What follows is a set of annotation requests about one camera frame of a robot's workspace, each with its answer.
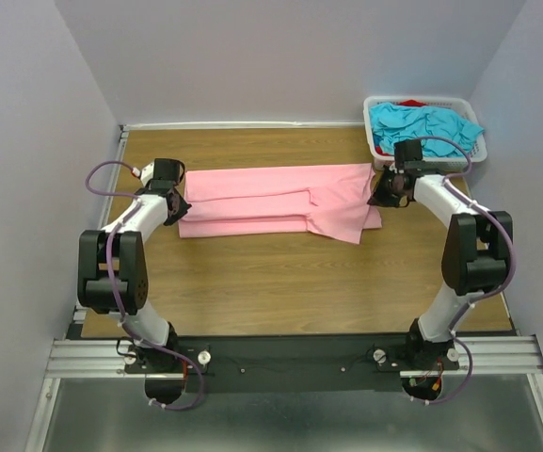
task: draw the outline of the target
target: pink cloth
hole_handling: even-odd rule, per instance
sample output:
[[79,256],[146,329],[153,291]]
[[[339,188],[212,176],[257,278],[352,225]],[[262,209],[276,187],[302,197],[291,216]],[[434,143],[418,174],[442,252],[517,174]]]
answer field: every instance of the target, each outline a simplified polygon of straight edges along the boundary
[[382,227],[371,164],[189,171],[180,237],[312,232],[356,243]]

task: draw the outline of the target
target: white plastic basket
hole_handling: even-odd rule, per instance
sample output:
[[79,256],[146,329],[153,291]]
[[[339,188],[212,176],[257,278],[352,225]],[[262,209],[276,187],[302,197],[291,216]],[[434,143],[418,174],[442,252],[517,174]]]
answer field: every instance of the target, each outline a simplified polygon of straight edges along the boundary
[[[398,104],[400,102],[414,99],[427,105],[441,106],[443,108],[451,108],[459,116],[474,123],[478,123],[476,114],[471,109],[468,101],[457,99],[456,97],[424,97],[424,96],[370,96],[363,102],[363,118],[365,120],[365,133],[367,134],[367,143],[374,157],[374,167],[381,170],[384,165],[390,165],[394,161],[391,155],[381,155],[375,151],[374,130],[372,129],[372,119],[369,112],[370,107],[384,102],[392,102]],[[484,137],[481,135],[476,140],[476,144],[471,150],[471,161],[482,162],[487,158],[487,144]],[[423,159],[425,165],[433,168],[438,168],[443,171],[458,171],[463,170],[466,166],[465,157],[425,157]]]

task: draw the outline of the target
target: wooden table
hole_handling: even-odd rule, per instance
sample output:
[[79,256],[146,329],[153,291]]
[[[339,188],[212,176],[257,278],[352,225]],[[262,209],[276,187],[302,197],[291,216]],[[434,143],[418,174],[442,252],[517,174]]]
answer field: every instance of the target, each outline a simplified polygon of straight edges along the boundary
[[[371,161],[362,128],[131,132],[124,160],[142,167],[155,157],[187,170]],[[138,188],[123,170],[117,190]],[[111,218],[127,205],[114,200]],[[358,246],[304,233],[180,239],[176,225],[161,226],[146,243],[150,300],[180,335],[406,331],[439,290],[446,230],[416,203],[381,215],[383,228],[364,231]],[[509,329],[500,297],[462,328]],[[84,337],[119,335],[88,313]]]

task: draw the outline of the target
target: screw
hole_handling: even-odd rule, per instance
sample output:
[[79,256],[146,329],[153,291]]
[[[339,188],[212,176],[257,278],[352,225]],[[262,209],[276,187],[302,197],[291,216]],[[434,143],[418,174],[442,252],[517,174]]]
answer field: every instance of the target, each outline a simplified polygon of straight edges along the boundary
[[453,363],[456,363],[459,360],[459,353],[454,348],[449,348],[447,350],[447,359]]
[[202,365],[208,364],[212,359],[208,350],[203,350],[198,354],[198,362]]
[[386,362],[386,352],[381,348],[378,348],[372,356],[374,357],[374,361],[378,364]]

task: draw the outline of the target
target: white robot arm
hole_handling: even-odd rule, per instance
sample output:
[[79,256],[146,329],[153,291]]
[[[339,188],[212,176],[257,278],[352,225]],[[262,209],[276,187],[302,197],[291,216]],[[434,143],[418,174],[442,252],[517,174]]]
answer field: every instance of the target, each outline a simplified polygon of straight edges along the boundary
[[[172,325],[161,317],[148,300],[148,276],[144,243],[159,226],[181,218],[190,205],[177,192],[184,177],[183,163],[156,159],[143,169],[131,172],[144,186],[131,205],[99,231],[84,231],[79,241],[78,298],[83,306],[107,314],[121,322],[127,331],[156,346],[176,347]],[[108,255],[108,239],[112,235]],[[115,281],[108,271],[112,261]],[[112,285],[120,293],[122,306]]]
[[[440,175],[428,167],[421,139],[395,145],[395,163],[384,169],[369,201],[384,207],[402,207],[403,199],[405,206],[419,202],[448,229],[441,262],[444,282],[429,309],[413,321],[404,349],[393,353],[410,368],[430,368],[446,356],[469,309],[501,292],[515,268],[512,218],[468,198],[451,184],[454,175]],[[479,241],[486,246],[479,249]]]

